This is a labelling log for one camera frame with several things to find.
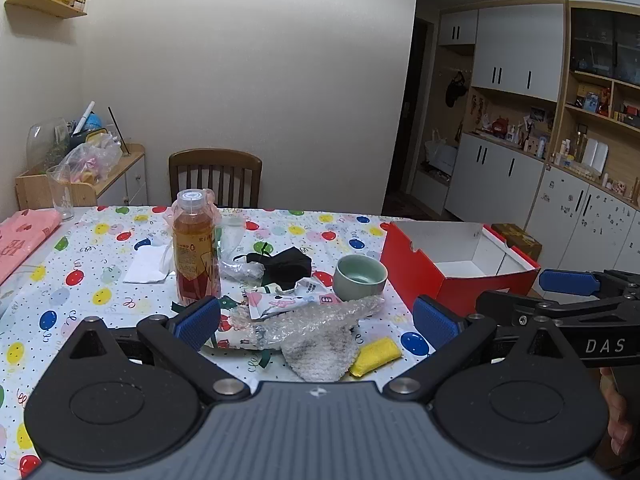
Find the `white fuzzy cloth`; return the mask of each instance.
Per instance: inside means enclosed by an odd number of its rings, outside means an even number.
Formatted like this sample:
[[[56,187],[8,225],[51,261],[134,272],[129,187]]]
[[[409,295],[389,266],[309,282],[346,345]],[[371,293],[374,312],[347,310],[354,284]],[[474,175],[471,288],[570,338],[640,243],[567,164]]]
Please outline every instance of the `white fuzzy cloth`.
[[[282,342],[282,355],[291,369],[305,381],[335,383],[358,356],[358,346],[347,327],[321,330]]]

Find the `red box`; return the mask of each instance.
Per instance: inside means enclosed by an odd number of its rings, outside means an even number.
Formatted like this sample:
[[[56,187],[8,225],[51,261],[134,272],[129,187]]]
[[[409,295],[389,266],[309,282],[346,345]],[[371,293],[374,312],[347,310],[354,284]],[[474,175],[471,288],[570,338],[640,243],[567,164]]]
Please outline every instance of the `red box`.
[[[526,295],[540,271],[489,226],[466,222],[392,222],[380,261],[409,310],[426,294],[459,316],[485,290]]]

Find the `clear glass cup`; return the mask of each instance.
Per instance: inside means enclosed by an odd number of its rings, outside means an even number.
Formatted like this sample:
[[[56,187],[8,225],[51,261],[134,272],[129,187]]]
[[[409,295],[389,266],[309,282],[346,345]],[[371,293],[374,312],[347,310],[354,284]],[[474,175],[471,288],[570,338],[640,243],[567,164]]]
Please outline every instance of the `clear glass cup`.
[[[74,203],[71,199],[71,168],[68,164],[60,164],[47,170],[49,189],[53,199],[53,207],[62,215],[62,221],[74,217]]]

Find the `doorway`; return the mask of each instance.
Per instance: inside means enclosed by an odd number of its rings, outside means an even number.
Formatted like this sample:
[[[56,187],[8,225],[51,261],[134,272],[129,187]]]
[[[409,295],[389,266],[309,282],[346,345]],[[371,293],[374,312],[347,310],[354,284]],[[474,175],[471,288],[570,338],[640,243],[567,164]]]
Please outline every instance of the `doorway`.
[[[414,21],[409,65],[406,72],[406,85],[404,86],[404,98],[402,99],[402,112],[398,124],[398,135],[396,137],[389,180],[386,185],[387,195],[401,190],[402,177],[407,165],[412,139],[412,129],[417,119],[416,110],[418,109],[418,95],[420,94],[420,77],[422,75],[422,64],[424,62],[429,27],[433,27],[433,25],[425,20],[416,18]]]

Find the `yellow package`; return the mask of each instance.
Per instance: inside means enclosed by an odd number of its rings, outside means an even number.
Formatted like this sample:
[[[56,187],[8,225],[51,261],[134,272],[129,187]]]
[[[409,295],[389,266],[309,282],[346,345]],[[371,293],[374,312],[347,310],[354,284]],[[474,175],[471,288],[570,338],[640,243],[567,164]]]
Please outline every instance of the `yellow package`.
[[[399,357],[402,357],[402,352],[398,345],[390,337],[383,337],[373,343],[364,345],[360,349],[356,362],[351,365],[349,371],[354,377],[362,377]]]

